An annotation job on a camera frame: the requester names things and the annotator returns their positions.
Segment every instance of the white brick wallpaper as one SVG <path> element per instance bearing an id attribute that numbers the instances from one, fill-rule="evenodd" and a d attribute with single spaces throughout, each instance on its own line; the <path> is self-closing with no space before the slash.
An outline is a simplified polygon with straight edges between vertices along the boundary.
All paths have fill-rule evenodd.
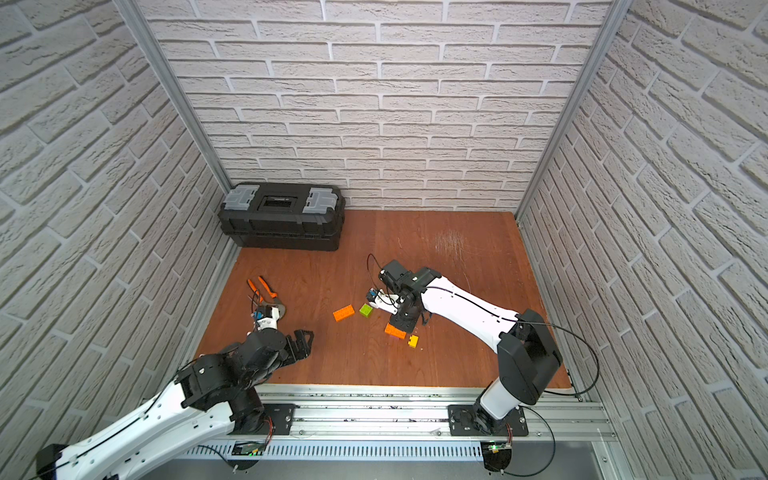
<path id="1" fill-rule="evenodd" d="M 522 219 L 638 478 L 768 476 L 766 5 L 635 0 Z"/>
<path id="2" fill-rule="evenodd" d="M 514 210 L 608 2 L 141 5 L 234 182 Z"/>
<path id="3" fill-rule="evenodd" d="M 114 5 L 2 4 L 0 476 L 17 479 L 158 390 L 227 238 Z"/>

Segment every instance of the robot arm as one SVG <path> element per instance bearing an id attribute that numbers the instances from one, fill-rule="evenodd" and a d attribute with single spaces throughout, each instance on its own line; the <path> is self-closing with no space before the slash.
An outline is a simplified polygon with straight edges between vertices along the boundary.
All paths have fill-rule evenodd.
<path id="1" fill-rule="evenodd" d="M 371 306 L 390 312 L 389 322 L 411 333 L 423 313 L 437 313 L 478 337 L 498 355 L 499 377 L 475 402 L 475 424 L 492 432 L 520 403 L 534 405 L 562 364 L 562 355 L 533 310 L 502 309 L 465 292 L 439 272 L 413 273 L 393 260 L 379 272 L 391 293 L 371 290 Z"/>
<path id="2" fill-rule="evenodd" d="M 314 335 L 296 338 L 274 328 L 254 330 L 244 343 L 203 355 L 182 369 L 153 400 L 74 445 L 37 454 L 43 480 L 140 478 L 207 439 L 262 429 L 264 407 L 254 388 L 276 369 L 305 359 Z"/>

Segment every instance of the toolbox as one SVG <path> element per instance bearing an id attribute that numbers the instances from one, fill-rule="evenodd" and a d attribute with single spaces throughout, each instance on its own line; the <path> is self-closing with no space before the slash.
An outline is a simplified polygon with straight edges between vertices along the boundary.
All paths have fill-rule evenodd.
<path id="1" fill-rule="evenodd" d="M 221 230 L 241 247 L 333 251 L 346 201 L 330 185 L 240 184 L 219 210 Z"/>

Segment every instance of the black cable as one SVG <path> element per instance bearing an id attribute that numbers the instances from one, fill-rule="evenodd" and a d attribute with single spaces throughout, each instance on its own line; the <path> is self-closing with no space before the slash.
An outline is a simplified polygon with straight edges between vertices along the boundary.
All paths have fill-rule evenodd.
<path id="1" fill-rule="evenodd" d="M 590 353 L 592 354 L 592 357 L 594 358 L 594 364 L 595 364 L 595 369 L 596 369 L 596 370 L 595 370 L 595 374 L 594 374 L 594 380 L 592 381 L 592 383 L 589 385 L 589 387 L 587 387 L 587 388 L 586 388 L 586 389 L 584 389 L 584 390 L 581 390 L 580 392 L 575 392 L 575 393 L 560 393 L 560 392 L 550 392 L 549 390 L 545 390 L 545 393 L 551 393 L 552 395 L 558 395 L 558 396 L 579 396 L 579 395 L 582 395 L 582 394 L 584 394 L 584 393 L 586 393 L 586 392 L 589 392 L 590 390 L 592 390 L 592 389 L 594 388 L 594 386 L 595 386 L 595 385 L 598 383 L 598 380 L 600 379 L 600 360 L 599 360 L 599 358 L 598 358 L 598 353 L 594 351 L 594 348 L 592 348 L 592 345 L 590 345 L 590 344 L 587 342 L 587 340 L 585 340 L 585 339 L 584 339 L 584 338 L 582 338 L 581 336 L 577 335 L 576 333 L 573 333 L 571 330 L 569 330 L 569 329 L 565 328 L 564 326 L 555 325 L 555 324 L 553 324 L 553 323 L 543 323 L 543 322 L 527 322 L 527 321 L 525 321 L 525 320 L 521 320 L 521 319 L 508 319 L 508 318 L 504 318 L 503 316 L 499 316 L 499 315 L 497 315 L 496 313 L 493 313 L 491 310 L 488 310 L 488 309 L 487 309 L 487 308 L 485 308 L 483 305 L 480 305 L 480 304 L 478 304 L 477 302 L 475 302 L 475 301 L 473 301 L 473 300 L 470 300 L 469 298 L 467 298 L 467 297 L 465 297 L 465 296 L 463 296 L 463 295 L 461 295 L 461 294 L 459 294 L 459 293 L 456 293 L 456 292 L 453 292 L 453 291 L 451 291 L 451 290 L 448 290 L 447 288 L 443 288 L 443 287 L 441 287 L 441 286 L 427 286 L 427 287 L 425 287 L 425 288 L 433 288 L 433 289 L 436 289 L 436 290 L 443 290 L 444 292 L 448 292 L 448 293 L 450 293 L 450 294 L 452 294 L 452 295 L 454 295 L 454 296 L 457 296 L 458 298 L 460 298 L 460 299 L 462 299 L 462 300 L 466 300 L 466 301 L 470 302 L 472 305 L 474 305 L 474 306 L 478 307 L 480 310 L 483 310 L 483 311 L 485 311 L 485 312 L 486 312 L 486 313 L 488 313 L 489 315 L 493 315 L 493 316 L 496 316 L 496 317 L 498 317 L 499 319 L 502 319 L 502 320 L 507 320 L 508 322 L 520 322 L 520 323 L 527 323 L 528 325 L 544 325 L 544 326 L 551 326 L 551 327 L 553 327 L 553 328 L 556 328 L 556 329 L 560 329 L 560 330 L 563 330 L 564 332 L 570 333 L 572 336 L 574 336 L 574 337 L 576 337 L 577 339 L 579 339 L 580 341 L 582 341 L 582 342 L 583 342 L 583 344 L 585 344 L 585 345 L 587 346 L 587 348 L 589 349 Z"/>
<path id="2" fill-rule="evenodd" d="M 366 257 L 366 270 L 368 270 L 368 277 L 370 277 L 370 279 L 371 279 L 371 284 L 373 285 L 373 289 L 377 290 L 377 291 L 379 291 L 379 290 L 386 290 L 386 294 L 387 294 L 386 298 L 387 298 L 387 300 L 389 302 L 385 301 L 383 296 L 381 297 L 382 302 L 384 302 L 385 304 L 387 304 L 389 306 L 395 306 L 395 303 L 389 298 L 389 287 L 386 285 L 386 283 L 382 282 L 382 285 L 384 286 L 384 289 L 380 289 L 380 288 L 378 288 L 376 286 L 376 282 L 373 281 L 373 275 L 371 275 L 371 267 L 370 267 L 371 257 L 373 257 L 373 261 L 376 262 L 376 265 L 379 268 L 379 272 L 382 271 L 383 268 L 382 268 L 382 264 L 379 263 L 379 261 L 376 259 L 376 255 L 374 255 L 373 253 L 369 253 L 368 256 Z"/>
<path id="3" fill-rule="evenodd" d="M 541 468 L 540 468 L 539 470 L 537 470 L 536 472 L 533 472 L 533 473 L 528 473 L 528 474 L 526 474 L 526 475 L 518 475 L 518 474 L 516 474 L 516 473 L 509 473 L 509 472 L 504 472 L 504 474 L 505 474 L 505 475 L 512 475 L 513 477 L 532 477 L 532 476 L 534 476 L 534 475 L 538 475 L 538 474 L 542 473 L 544 470 L 546 470 L 546 469 L 549 467 L 549 465 L 551 465 L 551 464 L 552 464 L 552 460 L 554 460 L 554 452 L 555 452 L 555 449 L 557 448 L 557 445 L 558 445 L 558 444 L 557 444 L 557 442 L 555 442 L 555 440 L 554 440 L 554 433 L 552 432 L 552 427 L 550 427 L 550 426 L 549 426 L 549 424 L 547 423 L 547 421 L 546 421 L 546 420 L 544 420 L 544 417 L 542 417 L 542 416 L 539 414 L 539 412 L 537 412 L 537 411 L 533 410 L 533 409 L 532 409 L 532 408 L 530 408 L 530 407 L 527 407 L 527 406 L 525 406 L 525 405 L 520 405 L 520 406 L 521 406 L 523 409 L 526 409 L 526 410 L 531 410 L 533 413 L 535 413 L 535 414 L 536 414 L 536 416 L 538 416 L 538 418 L 540 418 L 540 419 L 541 419 L 541 421 L 542 421 L 542 422 L 544 422 L 544 424 L 547 426 L 547 429 L 549 429 L 549 435 L 552 435 L 552 455 L 550 455 L 550 456 L 549 456 L 549 461 L 547 462 L 547 465 L 544 465 L 543 467 L 541 467 Z"/>
<path id="4" fill-rule="evenodd" d="M 212 451 L 212 452 L 214 452 L 216 455 L 219 455 L 219 457 L 220 457 L 222 460 L 224 460 L 224 463 L 226 463 L 226 464 L 227 464 L 227 465 L 229 465 L 230 467 L 234 467 L 234 466 L 236 465 L 236 464 L 230 463 L 230 461 L 229 461 L 229 460 L 227 460 L 227 458 L 226 458 L 226 457 L 224 457 L 224 455 L 221 455 L 221 452 L 219 452 L 218 450 L 216 450 L 214 447 L 209 447 L 208 445 L 198 445 L 198 447 L 200 447 L 200 448 L 202 448 L 202 449 L 208 449 L 208 450 L 211 450 L 211 451 Z"/>

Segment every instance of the wooden tabletop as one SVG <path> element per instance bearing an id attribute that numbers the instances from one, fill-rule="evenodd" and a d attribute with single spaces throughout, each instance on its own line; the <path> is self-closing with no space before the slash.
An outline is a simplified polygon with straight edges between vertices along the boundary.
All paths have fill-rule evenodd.
<path id="1" fill-rule="evenodd" d="M 243 248 L 203 336 L 198 354 L 242 342 L 253 328 L 250 288 L 263 276 L 286 305 L 283 333 L 315 333 L 312 354 L 278 369 L 271 383 L 485 387 L 498 376 L 496 354 L 453 322 L 419 322 L 415 349 L 384 333 L 389 314 L 374 310 L 336 322 L 333 312 L 366 303 L 366 257 L 428 266 L 455 285 L 503 308 L 545 316 L 515 219 L 499 212 L 348 210 L 336 252 Z M 378 267 L 371 261 L 377 284 Z M 551 388 L 569 388 L 561 368 Z"/>

